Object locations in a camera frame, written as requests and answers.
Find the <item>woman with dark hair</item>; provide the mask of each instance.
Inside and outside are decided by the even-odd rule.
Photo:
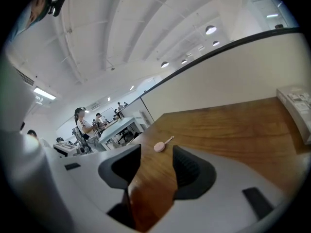
[[[85,111],[82,108],[77,108],[74,111],[74,120],[81,133],[87,134],[90,138],[98,136],[95,132],[95,130],[97,129],[97,125],[90,125],[87,121],[83,119],[84,116]]]

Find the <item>person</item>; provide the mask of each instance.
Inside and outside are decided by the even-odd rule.
[[[37,139],[42,146],[51,148],[51,146],[49,145],[49,143],[45,139],[38,138],[38,136],[34,130],[28,130],[27,134],[29,134],[29,135],[33,136],[35,139]]]
[[[101,124],[106,125],[107,123],[105,121],[101,121],[101,117],[102,117],[102,115],[100,113],[97,113],[96,118],[95,118],[95,122],[99,125],[101,125]]]
[[[61,138],[61,137],[58,137],[58,138],[56,139],[56,142],[57,142],[57,143],[63,142],[63,143],[66,143],[66,144],[74,145],[74,144],[73,144],[72,142],[70,142],[70,141],[68,141],[68,142],[64,141],[64,139]]]
[[[122,110],[123,108],[124,108],[123,105],[120,102],[118,102],[118,111]]]
[[[74,111],[74,121],[82,134],[86,134],[89,138],[98,136],[95,130],[97,130],[97,125],[90,125],[83,118],[85,116],[85,111],[82,108],[77,108]]]
[[[32,0],[20,14],[8,35],[8,40],[13,41],[17,35],[41,21],[49,12],[51,3],[52,0]]]

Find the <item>fluorescent light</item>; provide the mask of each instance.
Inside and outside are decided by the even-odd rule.
[[[206,33],[206,34],[214,33],[214,32],[216,31],[216,29],[217,29],[217,28],[216,28],[215,26],[209,25],[209,26],[206,27],[205,33]]]
[[[219,41],[214,41],[214,42],[213,42],[213,47],[214,47],[214,46],[217,46],[218,44],[219,44]]]
[[[277,17],[278,14],[272,14],[272,15],[268,15],[267,18],[272,18],[272,17]]]
[[[169,65],[170,63],[164,61],[162,64],[161,64],[161,68],[165,68]]]
[[[45,91],[42,91],[40,88],[36,88],[35,90],[34,90],[34,92],[36,92],[37,94],[40,94],[40,95],[42,95],[42,96],[44,96],[44,97],[46,97],[46,98],[49,98],[49,99],[51,99],[51,100],[54,100],[56,97],[54,97],[53,95],[51,95],[51,94],[49,94],[49,93],[47,93],[47,92],[45,92]]]

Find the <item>wooden desk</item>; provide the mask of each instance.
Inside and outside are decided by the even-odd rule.
[[[157,153],[155,143],[175,138]],[[161,116],[133,144],[141,144],[141,165],[129,186],[136,229],[150,229],[173,204],[177,189],[173,145],[183,145],[241,161],[286,195],[295,192],[311,147],[277,98]]]

